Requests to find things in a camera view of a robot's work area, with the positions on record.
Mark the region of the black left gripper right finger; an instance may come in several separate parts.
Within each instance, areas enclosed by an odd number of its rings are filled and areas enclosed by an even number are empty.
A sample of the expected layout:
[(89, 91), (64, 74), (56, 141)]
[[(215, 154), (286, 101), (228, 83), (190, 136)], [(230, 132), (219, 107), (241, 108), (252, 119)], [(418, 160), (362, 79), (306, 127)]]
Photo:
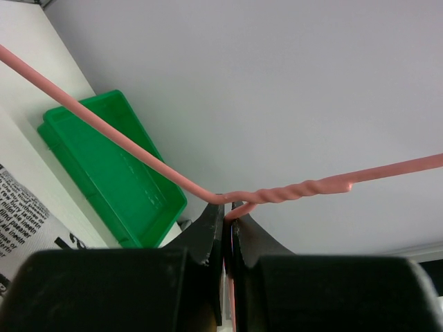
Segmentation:
[(251, 216), (233, 221), (238, 331), (441, 331), (432, 279), (403, 257), (300, 255)]

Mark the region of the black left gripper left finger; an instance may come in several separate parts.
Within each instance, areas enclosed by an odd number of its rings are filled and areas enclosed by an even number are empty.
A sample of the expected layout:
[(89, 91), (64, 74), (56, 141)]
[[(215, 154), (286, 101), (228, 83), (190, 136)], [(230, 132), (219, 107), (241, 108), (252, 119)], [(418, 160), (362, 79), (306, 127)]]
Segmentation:
[(19, 269), (2, 331), (215, 331), (224, 206), (162, 248), (47, 250)]

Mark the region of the pink wire hanger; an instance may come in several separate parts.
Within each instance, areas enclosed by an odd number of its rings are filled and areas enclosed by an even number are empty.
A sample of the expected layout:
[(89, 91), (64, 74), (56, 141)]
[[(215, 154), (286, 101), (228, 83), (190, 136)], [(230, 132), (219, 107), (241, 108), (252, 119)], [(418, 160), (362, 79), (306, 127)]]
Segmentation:
[[(8, 49), (1, 49), (1, 61), (20, 74), (31, 84), (59, 102), (89, 126), (129, 152), (151, 169), (172, 181), (187, 192), (207, 203), (223, 204), (240, 202), (226, 217), (232, 221), (251, 212), (257, 205), (295, 201), (318, 194), (342, 194), (349, 192), (356, 183), (380, 178), (400, 176), (436, 169), (442, 166), (442, 156), (437, 154), (400, 163), (339, 174), (320, 180), (306, 180), (298, 184), (260, 189), (254, 192), (234, 191), (225, 194), (212, 193), (151, 155), (127, 136), (107, 124), (77, 100), (27, 65)], [(324, 295), (318, 302), (320, 282), (299, 279), (282, 283), (290, 276), (299, 278), (302, 272), (318, 273), (321, 277), (335, 277), (343, 283), (347, 272), (358, 266), (367, 267), (368, 272), (357, 279), (364, 282), (386, 282), (389, 277), (382, 271), (381, 259), (357, 259), (353, 257), (302, 257), (271, 255), (262, 259), (266, 312), (263, 319), (272, 331), (441, 331), (442, 310), (436, 300), (431, 281), (417, 264), (404, 260), (388, 264), (393, 272), (405, 273), (406, 281), (414, 288), (395, 293), (393, 290), (364, 290), (364, 299), (356, 300), (357, 291), (350, 286), (344, 295)]]

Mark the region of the newsprint pattern trousers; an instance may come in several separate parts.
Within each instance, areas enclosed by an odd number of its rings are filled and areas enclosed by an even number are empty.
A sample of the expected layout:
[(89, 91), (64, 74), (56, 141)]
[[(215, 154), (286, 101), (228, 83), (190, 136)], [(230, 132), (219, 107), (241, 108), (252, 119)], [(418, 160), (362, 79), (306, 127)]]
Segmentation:
[(1, 167), (1, 296), (20, 266), (43, 250), (87, 246), (26, 187)]

